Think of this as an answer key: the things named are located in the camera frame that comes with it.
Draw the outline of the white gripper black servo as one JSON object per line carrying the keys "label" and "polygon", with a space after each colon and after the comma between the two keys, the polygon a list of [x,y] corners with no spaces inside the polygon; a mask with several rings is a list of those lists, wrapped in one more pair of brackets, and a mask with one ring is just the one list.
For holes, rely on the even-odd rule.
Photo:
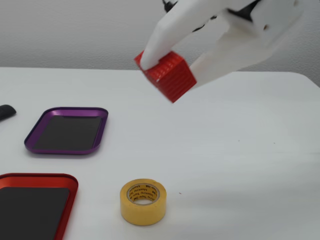
{"label": "white gripper black servo", "polygon": [[240,10],[222,12],[228,30],[191,65],[198,85],[268,59],[303,15],[302,0],[249,1]]}

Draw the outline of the white moving gripper finger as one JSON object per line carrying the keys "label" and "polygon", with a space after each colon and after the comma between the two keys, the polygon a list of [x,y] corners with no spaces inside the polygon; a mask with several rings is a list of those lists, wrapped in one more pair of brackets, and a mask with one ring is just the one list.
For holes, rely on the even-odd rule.
{"label": "white moving gripper finger", "polygon": [[249,0],[179,0],[157,23],[140,59],[144,70],[153,68],[172,47],[225,9],[241,10]]}

